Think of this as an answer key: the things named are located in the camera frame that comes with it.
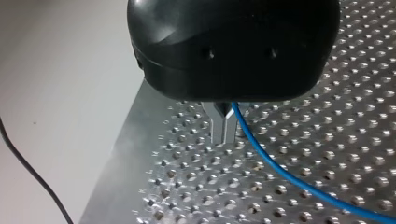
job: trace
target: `black plastic housing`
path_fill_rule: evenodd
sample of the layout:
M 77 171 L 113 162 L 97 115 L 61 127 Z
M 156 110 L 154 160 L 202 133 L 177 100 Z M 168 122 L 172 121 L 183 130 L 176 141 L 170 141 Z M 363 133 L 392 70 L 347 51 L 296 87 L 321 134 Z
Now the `black plastic housing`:
M 338 33 L 338 0 L 130 0 L 146 81 L 192 101 L 280 101 L 318 82 Z

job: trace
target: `white wall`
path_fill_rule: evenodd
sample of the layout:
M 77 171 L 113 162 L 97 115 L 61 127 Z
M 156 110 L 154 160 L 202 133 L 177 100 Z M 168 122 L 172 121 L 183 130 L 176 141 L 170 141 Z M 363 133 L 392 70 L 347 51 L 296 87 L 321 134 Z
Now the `white wall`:
M 78 223 L 143 79 L 127 0 L 0 0 L 0 116 Z M 0 223 L 65 223 L 0 142 Z

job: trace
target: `black cable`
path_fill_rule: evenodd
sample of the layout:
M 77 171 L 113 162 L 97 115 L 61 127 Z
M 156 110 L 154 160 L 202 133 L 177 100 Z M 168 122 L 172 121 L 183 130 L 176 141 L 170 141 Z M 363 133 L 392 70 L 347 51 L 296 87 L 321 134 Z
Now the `black cable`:
M 14 154 L 14 156 L 18 159 L 18 161 L 26 168 L 27 171 L 35 178 L 35 180 L 40 183 L 40 185 L 47 191 L 49 196 L 55 201 L 56 205 L 58 205 L 59 210 L 61 210 L 62 215 L 64 215 L 64 219 L 68 224 L 73 224 L 73 220 L 70 218 L 69 214 L 67 213 L 64 205 L 62 204 L 61 200 L 59 200 L 58 196 L 56 196 L 55 192 L 52 188 L 47 184 L 47 182 L 35 171 L 35 169 L 27 162 L 27 160 L 22 156 L 22 154 L 17 150 L 17 148 L 12 144 L 11 140 L 8 138 L 8 134 L 6 132 L 6 128 L 4 127 L 3 121 L 0 117 L 0 134 L 3 137 L 6 145 L 8 146 L 9 150 Z

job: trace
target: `perforated metal plate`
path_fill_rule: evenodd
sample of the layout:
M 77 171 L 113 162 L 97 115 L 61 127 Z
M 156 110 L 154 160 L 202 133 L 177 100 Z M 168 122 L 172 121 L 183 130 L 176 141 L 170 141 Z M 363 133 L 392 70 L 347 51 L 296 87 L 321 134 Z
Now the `perforated metal plate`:
M 338 40 L 306 96 L 246 113 L 267 151 L 333 196 L 396 217 L 396 2 L 342 1 Z M 373 223 L 278 176 L 239 132 L 210 145 L 196 103 L 170 105 L 138 223 Z

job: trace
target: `blue cable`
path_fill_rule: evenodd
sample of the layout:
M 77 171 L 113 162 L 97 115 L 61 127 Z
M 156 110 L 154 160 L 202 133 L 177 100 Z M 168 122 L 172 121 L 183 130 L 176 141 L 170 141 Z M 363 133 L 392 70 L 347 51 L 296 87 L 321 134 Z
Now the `blue cable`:
M 389 217 L 386 215 L 381 215 L 376 212 L 364 209 L 364 208 L 359 208 L 357 206 L 354 206 L 349 203 L 345 203 L 343 201 L 340 201 L 333 196 L 325 193 L 324 191 L 317 189 L 313 187 L 312 185 L 307 184 L 303 180 L 297 178 L 296 176 L 292 175 L 285 169 L 283 169 L 276 161 L 274 161 L 270 155 L 260 146 L 260 143 L 257 141 L 257 139 L 253 136 L 251 133 L 247 123 L 245 122 L 244 117 L 242 116 L 241 112 L 239 111 L 239 106 L 238 103 L 233 102 L 233 111 L 236 115 L 236 117 L 239 120 L 239 123 L 244 130 L 245 135 L 247 136 L 248 140 L 251 142 L 251 144 L 254 146 L 256 151 L 259 153 L 259 155 L 266 161 L 268 164 L 271 165 L 271 167 L 281 176 L 283 176 L 285 179 L 287 179 L 291 184 L 301 188 L 301 189 L 306 189 L 310 193 L 312 193 L 314 196 L 317 196 L 321 200 L 330 203 L 334 205 L 335 207 L 338 207 L 340 209 L 346 209 L 347 211 L 354 213 L 358 216 L 361 217 L 366 217 L 374 221 L 378 221 L 381 223 L 396 223 L 396 217 Z

